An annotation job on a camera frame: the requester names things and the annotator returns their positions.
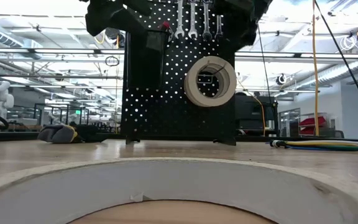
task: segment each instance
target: black machine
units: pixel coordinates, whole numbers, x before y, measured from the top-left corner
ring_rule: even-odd
[[[266,134],[278,135],[277,102],[274,101],[274,97],[269,99],[268,96],[259,96],[257,99],[263,104],[265,122],[274,122],[274,129],[266,130]],[[261,105],[251,96],[236,95],[236,129],[254,136],[261,136],[263,133]]]

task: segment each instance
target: ceiling duct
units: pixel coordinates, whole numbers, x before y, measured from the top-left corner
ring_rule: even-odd
[[[36,41],[10,34],[2,27],[0,27],[0,43],[8,47],[14,47],[14,48],[21,48],[21,47],[42,48],[42,45],[40,45]],[[40,54],[22,54],[22,55],[33,59],[41,58]]]
[[[354,75],[358,74],[358,61],[350,63],[349,67],[352,70]],[[342,80],[344,78],[348,78],[350,76],[351,76],[351,74],[349,73],[349,70],[347,69],[347,67],[345,65],[335,65],[331,68],[325,69],[322,72],[319,72],[318,81],[319,81],[319,85],[328,85],[328,84],[337,82],[339,80]],[[289,86],[288,89],[289,90],[292,90],[292,89],[297,90],[300,88],[309,87],[315,83],[316,83],[316,81],[314,79],[312,79],[312,80],[307,79],[302,82],[298,82],[296,85]]]

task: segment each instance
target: fluorescent light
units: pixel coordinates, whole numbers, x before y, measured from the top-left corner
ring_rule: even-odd
[[[94,93],[96,93],[96,94],[98,94],[98,95],[100,95],[100,96],[105,96],[105,97],[111,96],[111,94],[110,94],[109,91],[104,90],[104,89],[102,89],[102,88],[95,88],[95,89],[93,89],[93,90],[91,90],[91,91],[93,91]]]
[[[56,95],[58,96],[61,96],[63,98],[76,98],[76,96],[73,96],[71,94],[68,94],[68,93],[55,93]]]
[[[49,91],[41,89],[41,88],[34,88],[34,89],[40,91],[41,93],[48,93],[48,94],[50,93]]]
[[[121,90],[122,86],[101,86],[100,88],[103,88],[105,90]]]
[[[2,77],[2,78],[6,80],[10,80],[12,82],[23,83],[23,84],[33,83],[32,81],[28,81],[25,78],[18,78],[18,77]]]
[[[124,50],[101,50],[102,54],[124,54]]]
[[[268,92],[268,89],[245,89],[246,91],[259,91],[259,92]],[[280,90],[270,90],[271,93],[279,92]]]
[[[314,90],[267,90],[267,89],[246,89],[246,91],[259,91],[259,92],[271,92],[271,93],[315,93]]]
[[[313,57],[313,54],[302,54],[301,57]],[[358,54],[344,54],[345,58],[358,58]],[[316,54],[316,58],[342,58],[341,54]]]
[[[99,103],[86,103],[86,104],[90,106],[99,106]]]
[[[314,90],[285,90],[287,93],[316,93]]]
[[[65,88],[97,88],[96,86],[66,86]]]
[[[0,52],[7,52],[7,53],[29,53],[29,51],[28,51],[27,49],[16,49],[16,48],[10,48],[10,49],[2,48],[2,49],[0,49]]]
[[[93,50],[86,49],[37,49],[35,52],[44,54],[94,54]]]
[[[37,86],[37,85],[34,85],[34,86],[30,86],[32,88],[61,88],[61,86]]]
[[[260,52],[236,52],[236,56],[245,57],[293,57],[295,54],[288,53],[260,53]]]

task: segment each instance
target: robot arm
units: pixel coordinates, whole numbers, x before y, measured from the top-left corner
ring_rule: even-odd
[[[8,92],[10,86],[7,81],[0,82],[0,117],[4,119],[6,119],[7,108],[12,108],[14,105],[14,97]]]

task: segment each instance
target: ceiling light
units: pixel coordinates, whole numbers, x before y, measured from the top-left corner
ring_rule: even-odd
[[[41,89],[41,88],[34,88],[34,89],[40,91],[41,93],[47,93],[47,94],[50,93],[49,91]]]
[[[267,89],[245,89],[246,91],[259,91],[259,92],[271,92],[271,93],[315,93],[314,90],[267,90]]]
[[[64,81],[62,81],[62,82],[54,82],[53,84],[54,85],[61,85],[61,86],[73,86],[74,85],[74,84],[71,84],[69,82],[64,82]]]
[[[25,78],[18,78],[18,77],[2,77],[2,78],[6,80],[10,80],[12,82],[23,83],[23,84],[33,83],[32,81],[28,81]]]
[[[97,88],[96,86],[65,86],[65,88]]]
[[[61,86],[38,86],[38,85],[34,85],[34,86],[30,86],[32,88],[61,88]]]
[[[288,53],[260,53],[260,52],[236,52],[236,56],[243,57],[293,57],[295,54]]]
[[[314,90],[285,90],[287,93],[316,93]]]
[[[93,50],[79,50],[79,49],[37,49],[37,53],[44,54],[94,54]]]
[[[93,89],[91,91],[93,91],[94,93],[96,93],[98,95],[101,95],[101,96],[105,96],[105,97],[110,96],[110,97],[112,97],[109,91],[104,90],[102,88],[95,88],[95,89]]]
[[[63,97],[63,98],[76,98],[76,96],[73,96],[71,94],[68,93],[55,93],[56,95]]]
[[[102,54],[124,54],[124,50],[101,50]]]
[[[10,48],[10,49],[0,48],[0,52],[4,52],[4,53],[29,53],[29,51],[27,49],[16,49],[16,48]]]
[[[101,103],[113,103],[112,100],[77,100],[77,102],[101,102]]]
[[[86,104],[90,106],[99,106],[99,103],[86,103]]]
[[[313,54],[302,54],[301,57],[313,57]],[[358,58],[358,54],[344,54],[345,58]],[[341,54],[316,54],[316,58],[342,58]]]

